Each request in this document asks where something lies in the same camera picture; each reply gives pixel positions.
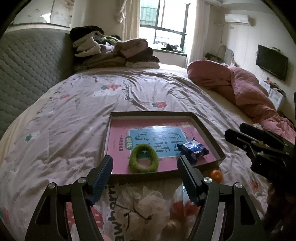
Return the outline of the person's hand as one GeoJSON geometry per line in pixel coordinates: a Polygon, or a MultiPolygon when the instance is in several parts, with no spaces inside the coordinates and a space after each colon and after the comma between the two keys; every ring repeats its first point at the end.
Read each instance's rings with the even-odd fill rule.
{"type": "Polygon", "coordinates": [[[102,237],[103,237],[104,241],[112,241],[112,239],[105,234],[102,234],[102,237]]]}

